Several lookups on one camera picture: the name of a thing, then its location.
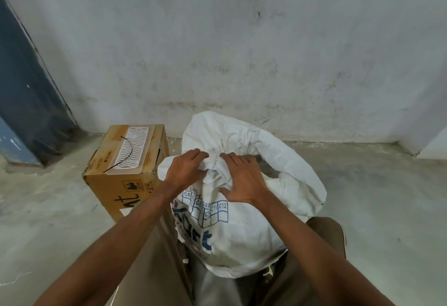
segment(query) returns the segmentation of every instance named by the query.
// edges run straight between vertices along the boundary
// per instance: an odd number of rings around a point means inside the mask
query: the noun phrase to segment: person's left arm
[[[36,301],[34,306],[104,305],[126,275],[170,202],[203,179],[198,169],[208,153],[177,156],[166,179],[140,206],[104,233]]]

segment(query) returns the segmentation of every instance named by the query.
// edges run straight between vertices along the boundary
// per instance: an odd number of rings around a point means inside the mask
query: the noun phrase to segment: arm
[[[206,157],[208,153],[198,149],[176,157],[159,188],[87,248],[34,306],[104,305],[169,203],[182,190],[203,179],[205,172],[198,166]]]
[[[220,191],[228,201],[246,202],[260,210],[326,305],[393,305],[269,191],[254,157],[247,160],[234,153],[221,154],[221,157],[230,169],[233,189]]]

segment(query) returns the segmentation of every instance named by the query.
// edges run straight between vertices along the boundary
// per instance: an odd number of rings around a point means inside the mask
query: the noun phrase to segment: box top
[[[164,125],[110,126],[84,176],[154,172],[164,128]]]

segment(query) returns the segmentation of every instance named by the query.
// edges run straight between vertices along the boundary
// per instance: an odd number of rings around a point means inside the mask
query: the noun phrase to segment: white bag
[[[261,212],[249,204],[228,202],[218,192],[218,187],[232,188],[221,153],[260,154],[280,171],[278,179],[263,175],[268,188],[304,222],[326,199],[325,187],[307,162],[281,140],[247,122],[211,111],[196,114],[183,133],[182,154],[195,148],[210,155],[200,165],[207,175],[172,202],[172,211],[179,239],[215,275],[239,278],[256,273],[286,251]],[[173,158],[159,165],[161,180]]]

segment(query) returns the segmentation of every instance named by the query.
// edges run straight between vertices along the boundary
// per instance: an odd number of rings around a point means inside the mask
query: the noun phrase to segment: blue printed grid
[[[202,228],[214,225],[219,221],[228,222],[228,201],[226,200],[204,204],[200,196],[192,189],[184,190],[177,199],[188,206],[188,212]]]

